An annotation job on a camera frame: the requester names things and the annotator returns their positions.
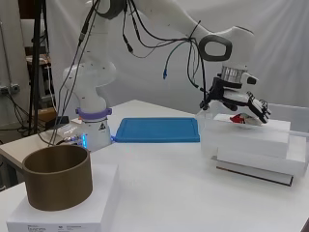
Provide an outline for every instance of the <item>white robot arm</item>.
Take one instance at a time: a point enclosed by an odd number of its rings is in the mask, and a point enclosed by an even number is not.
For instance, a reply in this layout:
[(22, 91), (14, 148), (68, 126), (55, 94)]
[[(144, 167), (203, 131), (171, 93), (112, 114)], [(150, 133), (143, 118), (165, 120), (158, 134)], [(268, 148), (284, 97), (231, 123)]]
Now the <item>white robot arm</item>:
[[(94, 3), (94, 0), (87, 3), (88, 12)], [(175, 0), (98, 0), (96, 4), (96, 20), (85, 52), (88, 61), (64, 72), (64, 76), (69, 76), (67, 88), (74, 86), (73, 92), (80, 101), (78, 114), (83, 119), (84, 130), (89, 137), (88, 146), (92, 151), (111, 143), (107, 125), (107, 115), (111, 110), (106, 109), (106, 102), (97, 95), (96, 87), (101, 85), (106, 77), (113, 78), (116, 73), (106, 52), (108, 20), (123, 10), (126, 12), (128, 7), (142, 12), (154, 22), (174, 28), (187, 38), (193, 38), (204, 60), (223, 62), (221, 74), (214, 78), (207, 97), (201, 103), (203, 109), (208, 109), (211, 101), (221, 101), (232, 110), (237, 106), (249, 106), (263, 123), (267, 122), (270, 114), (267, 104), (255, 100), (250, 93), (239, 92), (244, 79), (249, 84), (257, 82), (247, 69), (254, 49), (252, 32), (241, 27), (232, 27), (213, 33), (193, 20)]]

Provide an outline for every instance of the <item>red object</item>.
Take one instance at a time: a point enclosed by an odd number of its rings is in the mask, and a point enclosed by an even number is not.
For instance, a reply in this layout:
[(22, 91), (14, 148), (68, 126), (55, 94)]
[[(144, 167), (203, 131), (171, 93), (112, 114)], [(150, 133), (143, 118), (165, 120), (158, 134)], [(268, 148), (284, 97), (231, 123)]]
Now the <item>red object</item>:
[(244, 118), (241, 116), (241, 114), (231, 117), (230, 119), (233, 123), (245, 124)]

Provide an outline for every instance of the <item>table surface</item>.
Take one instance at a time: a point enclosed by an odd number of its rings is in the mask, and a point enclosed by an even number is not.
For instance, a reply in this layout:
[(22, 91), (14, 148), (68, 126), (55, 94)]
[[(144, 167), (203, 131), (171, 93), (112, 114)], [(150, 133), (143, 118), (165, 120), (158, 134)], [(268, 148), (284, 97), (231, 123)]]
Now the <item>table surface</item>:
[[(112, 134), (124, 117), (193, 116), (140, 101), (113, 109)], [(91, 157), (120, 166), (112, 232), (296, 232), (309, 217), (307, 177), (288, 188), (218, 170), (199, 143), (116, 143)], [(0, 231), (7, 231), (5, 220), (24, 196), (24, 184), (0, 193)]]

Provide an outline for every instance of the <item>white foam block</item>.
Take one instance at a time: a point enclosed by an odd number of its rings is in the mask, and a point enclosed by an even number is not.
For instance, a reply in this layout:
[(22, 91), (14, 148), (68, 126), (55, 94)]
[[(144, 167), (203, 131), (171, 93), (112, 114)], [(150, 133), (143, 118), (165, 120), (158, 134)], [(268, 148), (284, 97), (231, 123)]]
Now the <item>white foam block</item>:
[(286, 157), (291, 122), (269, 120), (261, 127), (244, 128), (232, 123), (230, 117), (233, 115), (218, 114), (207, 124), (207, 129), (204, 131), (207, 143), (237, 149), (244, 153), (254, 151), (265, 156)]
[(217, 167), (227, 171), (232, 171), (238, 174), (259, 178), (265, 181), (271, 181), (278, 184), (291, 186), (293, 181), (293, 176), (278, 172), (266, 171), (259, 168), (248, 167), (243, 165), (238, 165), (234, 163), (218, 161)]
[(255, 151), (243, 153), (225, 148), (218, 149), (217, 159), (301, 177), (305, 174), (308, 166), (306, 162), (306, 138), (291, 135), (288, 155), (285, 159), (259, 155)]
[(64, 211), (33, 208), (27, 197), (7, 220), (9, 232), (107, 232), (119, 198), (117, 165), (93, 165), (92, 194), (81, 204)]

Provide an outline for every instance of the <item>brown cardboard cylinder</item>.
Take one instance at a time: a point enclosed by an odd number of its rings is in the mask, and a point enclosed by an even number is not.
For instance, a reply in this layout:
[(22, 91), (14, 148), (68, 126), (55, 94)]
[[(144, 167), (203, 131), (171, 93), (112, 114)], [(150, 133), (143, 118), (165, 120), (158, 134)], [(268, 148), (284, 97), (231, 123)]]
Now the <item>brown cardboard cylinder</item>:
[(88, 150), (71, 145), (48, 147), (22, 163), (30, 205), (60, 211), (86, 200), (93, 191)]

